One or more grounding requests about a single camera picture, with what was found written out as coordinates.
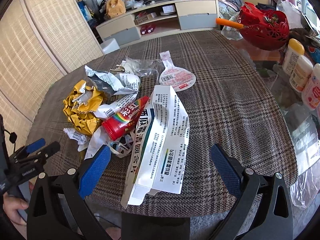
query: tv stand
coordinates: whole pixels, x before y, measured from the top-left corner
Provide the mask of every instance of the tv stand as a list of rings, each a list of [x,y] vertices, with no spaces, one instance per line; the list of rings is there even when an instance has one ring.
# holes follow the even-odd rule
[[[162,6],[174,5],[176,13],[161,16]],[[157,12],[157,17],[141,24],[135,23],[135,17],[141,12]],[[108,20],[99,26],[97,31],[103,41],[114,38],[121,48],[142,41],[177,33],[206,31],[217,28],[215,19],[220,17],[218,0],[167,0],[155,4],[130,10],[114,19]],[[140,34],[143,25],[154,24],[152,33]]]

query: window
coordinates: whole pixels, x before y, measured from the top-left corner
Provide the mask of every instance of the window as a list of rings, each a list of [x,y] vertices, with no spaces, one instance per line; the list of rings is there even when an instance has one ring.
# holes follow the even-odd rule
[[[317,17],[316,12],[314,11],[312,5],[309,3],[308,0],[296,0],[295,4],[298,9],[305,14],[308,19],[317,27],[320,31],[320,20]]]

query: plastic bottle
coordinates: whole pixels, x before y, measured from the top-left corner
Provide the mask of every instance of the plastic bottle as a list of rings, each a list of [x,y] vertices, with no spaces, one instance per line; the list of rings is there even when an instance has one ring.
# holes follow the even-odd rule
[[[306,57],[300,56],[290,77],[290,85],[297,92],[302,92],[313,71],[313,63]]]
[[[149,97],[147,96],[139,98],[119,113],[102,122],[103,128],[113,141],[133,130],[148,100]]]
[[[320,64],[316,64],[301,94],[303,103],[312,111],[320,104]]]
[[[304,55],[304,47],[303,45],[297,41],[296,39],[290,39],[287,52],[285,54],[285,58],[282,64],[283,71],[291,76],[299,56]]]

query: white box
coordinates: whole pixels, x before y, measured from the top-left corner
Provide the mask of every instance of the white box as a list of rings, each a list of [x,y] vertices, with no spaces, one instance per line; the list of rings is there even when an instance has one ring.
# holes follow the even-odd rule
[[[164,13],[171,13],[176,11],[176,8],[174,7],[174,5],[162,6],[162,9]]]
[[[139,206],[146,194],[181,193],[190,121],[172,86],[156,85],[140,115],[121,205]]]
[[[106,40],[105,42],[101,43],[100,46],[102,48],[104,55],[106,55],[110,52],[113,52],[117,49],[120,49],[118,42],[114,38]]]

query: screw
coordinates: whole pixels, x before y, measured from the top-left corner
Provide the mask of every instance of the screw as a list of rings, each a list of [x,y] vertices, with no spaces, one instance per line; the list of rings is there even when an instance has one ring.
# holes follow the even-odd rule
[[[277,172],[277,173],[276,173],[276,177],[277,177],[278,179],[282,179],[282,174],[279,173],[279,172]]]
[[[245,169],[245,173],[246,173],[246,174],[249,174],[249,175],[252,175],[252,174],[253,174],[253,169],[251,169],[251,168],[246,168],[246,169]]]
[[[38,177],[39,177],[39,179],[43,179],[45,177],[45,173],[41,172]]]
[[[74,169],[74,168],[71,168],[71,169],[68,170],[68,174],[69,175],[73,175],[75,173],[76,173],[76,169]]]

